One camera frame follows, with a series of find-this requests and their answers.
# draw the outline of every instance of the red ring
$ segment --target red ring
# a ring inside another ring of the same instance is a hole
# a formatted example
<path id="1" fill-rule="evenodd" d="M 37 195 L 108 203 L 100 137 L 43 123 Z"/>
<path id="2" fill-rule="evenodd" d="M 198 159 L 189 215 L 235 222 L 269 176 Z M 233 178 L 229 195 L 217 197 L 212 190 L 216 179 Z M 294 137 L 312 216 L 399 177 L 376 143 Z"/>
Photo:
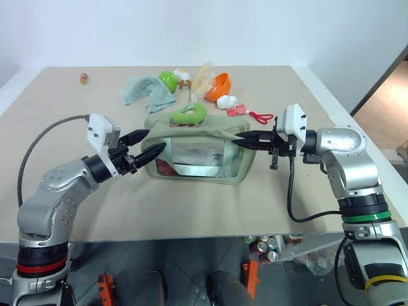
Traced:
<path id="1" fill-rule="evenodd" d="M 17 271 L 31 274 L 49 272 L 65 265 L 66 260 L 67 256 L 62 258 L 60 261 L 57 261 L 56 263 L 52 263 L 51 265 L 46 266 L 22 266 L 17 263 Z"/>

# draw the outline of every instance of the beige tabletop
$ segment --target beige tabletop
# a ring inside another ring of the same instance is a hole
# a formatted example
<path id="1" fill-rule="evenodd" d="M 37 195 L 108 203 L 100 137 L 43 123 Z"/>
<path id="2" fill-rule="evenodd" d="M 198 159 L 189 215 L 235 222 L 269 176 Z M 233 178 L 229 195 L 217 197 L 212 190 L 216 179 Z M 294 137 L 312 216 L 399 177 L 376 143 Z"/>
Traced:
<path id="1" fill-rule="evenodd" d="M 68 116 L 102 113 L 122 128 L 122 134 L 143 128 L 147 116 L 143 98 L 124 106 L 121 91 L 129 77 L 158 76 L 169 67 L 47 68 L 25 89 L 0 117 L 0 241 L 16 242 L 17 174 L 22 157 L 34 138 L 51 123 Z M 188 68 L 195 74 L 197 68 Z M 87 85 L 80 74 L 89 75 Z M 218 67 L 232 80 L 230 94 L 258 113 L 278 114 L 298 103 L 308 115 L 308 128 L 332 127 L 326 112 L 289 66 Z M 162 112 L 171 112 L 187 102 L 187 89 L 177 89 L 177 102 Z M 207 100 L 208 112 L 225 115 Z M 271 129 L 246 118 L 251 129 Z M 93 151 L 86 142 L 86 122 L 70 122 L 46 135 L 34 150 L 25 171 L 23 198 L 32 195 L 40 177 L 49 169 Z M 139 152 L 135 145 L 132 152 Z M 341 231 L 338 215 L 311 222 L 292 222 L 286 212 L 288 159 L 279 159 L 279 169 L 269 169 L 271 157 L 256 154 L 254 164 L 239 185 L 206 182 L 153 180 L 144 169 L 137 174 L 101 184 L 78 209 L 72 240 L 136 240 L 153 238 L 211 237 L 260 233 Z M 296 160 L 293 192 L 295 216 L 305 217 L 338 209 L 325 175 L 316 165 Z M 393 217 L 403 224 L 390 203 Z"/>

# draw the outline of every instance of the soda can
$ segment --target soda can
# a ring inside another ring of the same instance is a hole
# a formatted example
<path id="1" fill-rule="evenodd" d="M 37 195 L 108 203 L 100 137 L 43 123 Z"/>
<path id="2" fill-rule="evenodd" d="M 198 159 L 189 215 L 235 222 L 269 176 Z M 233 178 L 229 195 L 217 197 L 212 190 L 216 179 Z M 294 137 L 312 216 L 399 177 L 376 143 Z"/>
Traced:
<path id="1" fill-rule="evenodd" d="M 266 236 L 266 235 L 265 236 L 259 236 L 258 240 L 263 241 L 263 242 L 267 242 L 269 240 L 269 236 Z"/>
<path id="2" fill-rule="evenodd" d="M 256 240 L 256 236 L 246 236 L 246 237 L 242 237 L 242 241 L 244 242 L 244 244 L 251 244 Z"/>
<path id="3" fill-rule="evenodd" d="M 278 253 L 275 251 L 268 251 L 259 256 L 259 262 L 270 265 L 278 260 Z"/>
<path id="4" fill-rule="evenodd" d="M 261 255 L 268 250 L 266 243 L 264 241 L 259 241 L 258 243 L 254 244 L 250 249 L 249 252 L 252 255 Z"/>
<path id="5" fill-rule="evenodd" d="M 278 246 L 278 243 L 276 242 L 276 239 L 274 238 L 269 238 L 268 241 L 266 242 L 266 246 L 268 247 L 268 250 L 271 251 L 276 251 L 276 248 Z"/>

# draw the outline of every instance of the white wall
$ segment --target white wall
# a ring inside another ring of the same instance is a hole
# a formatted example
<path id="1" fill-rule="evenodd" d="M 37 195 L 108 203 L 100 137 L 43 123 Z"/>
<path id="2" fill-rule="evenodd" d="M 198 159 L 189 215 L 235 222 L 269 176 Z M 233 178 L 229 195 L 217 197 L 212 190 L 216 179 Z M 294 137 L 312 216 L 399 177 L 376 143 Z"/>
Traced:
<path id="1" fill-rule="evenodd" d="M 3 0 L 0 14 L 21 66 L 308 64 L 348 111 L 408 44 L 407 0 Z"/>

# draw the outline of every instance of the red tag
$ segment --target red tag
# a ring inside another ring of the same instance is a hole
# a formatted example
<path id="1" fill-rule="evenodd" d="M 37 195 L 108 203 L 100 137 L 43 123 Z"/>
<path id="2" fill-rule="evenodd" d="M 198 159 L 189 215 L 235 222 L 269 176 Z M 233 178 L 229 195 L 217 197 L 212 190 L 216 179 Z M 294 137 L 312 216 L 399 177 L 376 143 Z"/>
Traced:
<path id="1" fill-rule="evenodd" d="M 237 105 L 237 106 L 227 110 L 227 116 L 229 116 L 229 117 L 244 115 L 246 113 L 247 113 L 247 110 L 245 109 L 245 105 L 243 105 L 243 104 Z"/>

